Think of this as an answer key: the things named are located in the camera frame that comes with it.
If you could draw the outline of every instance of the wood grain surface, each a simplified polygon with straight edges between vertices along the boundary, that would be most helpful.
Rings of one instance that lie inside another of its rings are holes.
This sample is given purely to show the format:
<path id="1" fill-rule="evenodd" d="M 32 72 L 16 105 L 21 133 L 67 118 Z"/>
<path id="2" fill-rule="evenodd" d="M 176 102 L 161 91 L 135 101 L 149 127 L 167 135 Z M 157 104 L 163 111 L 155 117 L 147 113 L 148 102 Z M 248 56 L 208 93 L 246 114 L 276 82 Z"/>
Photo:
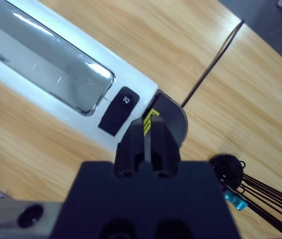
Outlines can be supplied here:
<path id="1" fill-rule="evenodd" d="M 179 103 L 240 21 L 215 0 L 42 2 Z M 232 153 L 246 162 L 247 174 L 282 191 L 282 58 L 247 26 L 185 111 L 183 160 Z M 1 190 L 16 199 L 61 201 L 82 161 L 113 159 L 0 84 Z M 250 209 L 230 209 L 243 238 L 282 238 Z"/>

